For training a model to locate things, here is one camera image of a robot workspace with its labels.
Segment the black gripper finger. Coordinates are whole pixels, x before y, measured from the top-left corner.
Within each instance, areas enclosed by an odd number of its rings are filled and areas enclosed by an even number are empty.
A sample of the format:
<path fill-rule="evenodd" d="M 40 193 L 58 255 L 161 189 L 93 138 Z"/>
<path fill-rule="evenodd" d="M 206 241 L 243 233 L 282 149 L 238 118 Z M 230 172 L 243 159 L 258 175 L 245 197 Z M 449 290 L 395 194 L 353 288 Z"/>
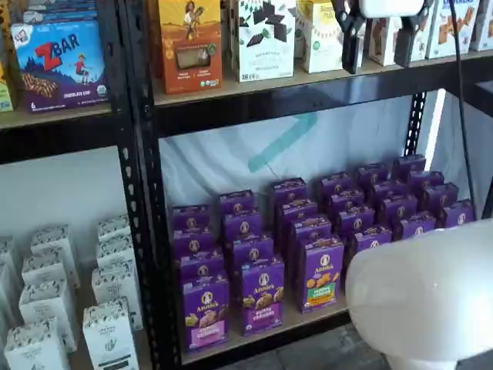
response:
<path fill-rule="evenodd" d="M 346 9 L 345 1 L 332 0 L 337 22 L 343 32 L 342 67 L 350 74 L 357 71 L 357 60 L 360 55 L 360 39 L 358 32 L 366 21 L 361 12 L 358 1 L 348 2 L 349 9 Z"/>
<path fill-rule="evenodd" d="M 433 0 L 424 0 L 421 8 L 415 15 L 406 15 L 401 18 L 402 26 L 397 33 L 394 62 L 407 68 L 411 62 L 411 54 L 415 36 L 423 21 L 428 18 Z"/>

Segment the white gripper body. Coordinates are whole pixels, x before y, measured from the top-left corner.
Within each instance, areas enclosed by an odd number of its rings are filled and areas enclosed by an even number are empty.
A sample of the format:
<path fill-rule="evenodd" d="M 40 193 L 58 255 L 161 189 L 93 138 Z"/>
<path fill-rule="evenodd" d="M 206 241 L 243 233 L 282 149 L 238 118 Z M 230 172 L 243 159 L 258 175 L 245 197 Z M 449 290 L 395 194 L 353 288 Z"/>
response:
<path fill-rule="evenodd" d="M 424 0 L 360 0 L 365 18 L 405 17 L 419 13 Z"/>

